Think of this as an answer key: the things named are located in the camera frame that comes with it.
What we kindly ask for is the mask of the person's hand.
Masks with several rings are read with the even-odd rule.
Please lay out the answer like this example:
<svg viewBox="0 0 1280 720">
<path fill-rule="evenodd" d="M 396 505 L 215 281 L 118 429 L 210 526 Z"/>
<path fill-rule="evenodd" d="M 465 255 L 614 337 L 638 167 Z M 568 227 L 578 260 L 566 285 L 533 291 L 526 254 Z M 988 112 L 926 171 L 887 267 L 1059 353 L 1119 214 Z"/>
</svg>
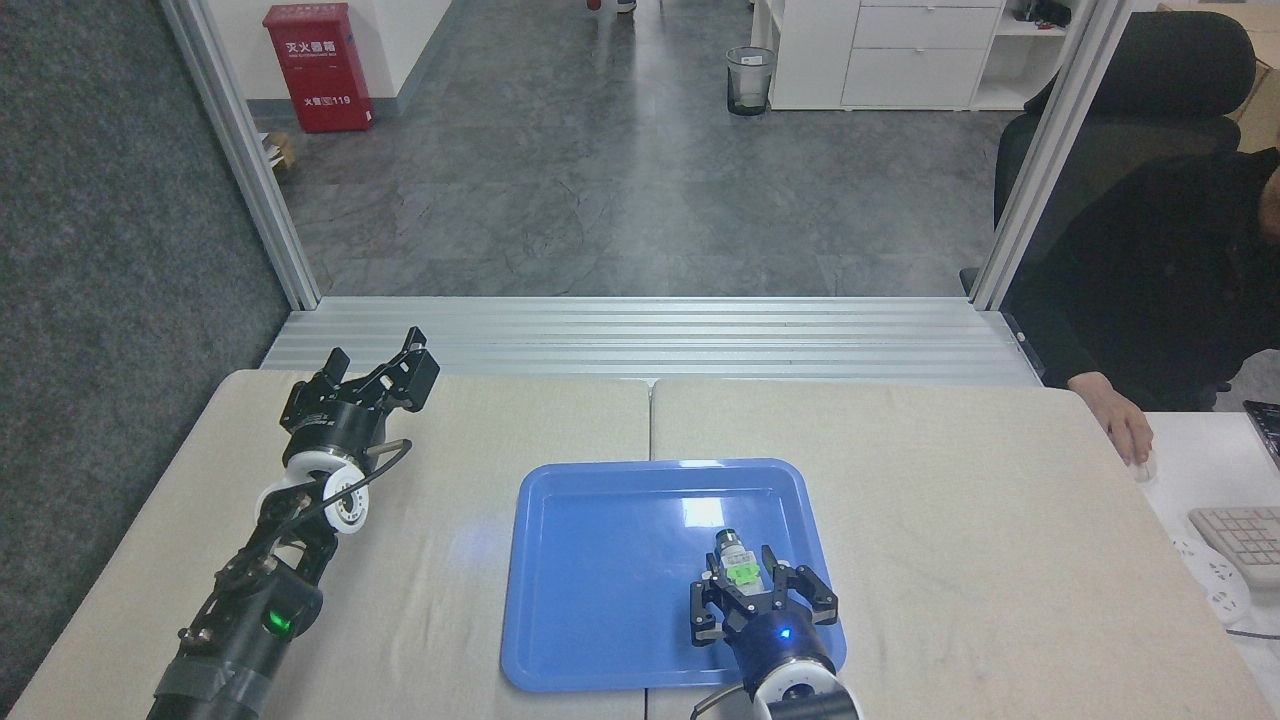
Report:
<svg viewBox="0 0 1280 720">
<path fill-rule="evenodd" d="M 1116 391 L 1103 373 L 1075 374 L 1068 379 L 1068 388 L 1084 401 L 1126 465 L 1143 466 L 1149 461 L 1155 433 L 1147 415 Z"/>
</svg>

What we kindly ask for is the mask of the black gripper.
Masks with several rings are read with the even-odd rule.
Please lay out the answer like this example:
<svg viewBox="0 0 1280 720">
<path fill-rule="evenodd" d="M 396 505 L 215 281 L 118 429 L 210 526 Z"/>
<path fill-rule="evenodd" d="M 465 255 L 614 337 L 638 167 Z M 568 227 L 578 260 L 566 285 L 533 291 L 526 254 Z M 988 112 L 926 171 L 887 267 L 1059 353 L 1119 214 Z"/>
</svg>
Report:
<svg viewBox="0 0 1280 720">
<path fill-rule="evenodd" d="M 730 646 L 751 697 L 776 669 L 792 661 L 812 661 L 835 675 L 817 625 L 837 623 L 838 596 L 810 566 L 780 561 L 768 544 L 762 546 L 762 561 L 771 579 L 769 598 L 762 601 L 764 612 L 748 618 L 748 597 L 724 570 L 704 571 L 689 592 L 692 646 L 717 641 Z M 809 609 L 785 609 L 792 591 Z"/>
<path fill-rule="evenodd" d="M 348 366 L 349 356 L 334 347 L 319 375 L 291 388 L 280 418 L 291 436 L 282 456 L 285 465 L 303 451 L 320 451 L 372 468 L 369 450 L 384 442 L 389 411 L 420 411 L 440 374 L 417 325 L 410 327 L 394 357 L 362 378 L 342 383 Z"/>
</svg>

